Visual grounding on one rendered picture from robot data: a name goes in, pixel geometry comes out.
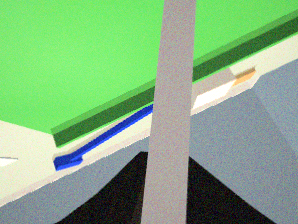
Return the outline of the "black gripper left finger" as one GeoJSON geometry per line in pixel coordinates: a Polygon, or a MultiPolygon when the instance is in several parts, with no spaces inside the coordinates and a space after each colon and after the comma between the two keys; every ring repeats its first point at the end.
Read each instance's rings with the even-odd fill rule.
{"type": "Polygon", "coordinates": [[[54,224],[141,224],[148,152],[140,151],[94,197],[54,224]]]}

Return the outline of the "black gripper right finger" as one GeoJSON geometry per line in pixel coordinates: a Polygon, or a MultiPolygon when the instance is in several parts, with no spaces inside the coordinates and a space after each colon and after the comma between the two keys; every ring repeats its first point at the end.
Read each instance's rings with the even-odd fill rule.
{"type": "Polygon", "coordinates": [[[276,224],[190,156],[185,224],[276,224]]]}

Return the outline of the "white flat bar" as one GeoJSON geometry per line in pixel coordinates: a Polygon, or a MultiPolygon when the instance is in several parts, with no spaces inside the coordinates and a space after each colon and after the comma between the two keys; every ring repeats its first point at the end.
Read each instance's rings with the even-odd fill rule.
{"type": "Polygon", "coordinates": [[[17,161],[17,158],[5,158],[5,157],[0,157],[0,166],[6,166],[9,165],[15,161],[17,161]]]}

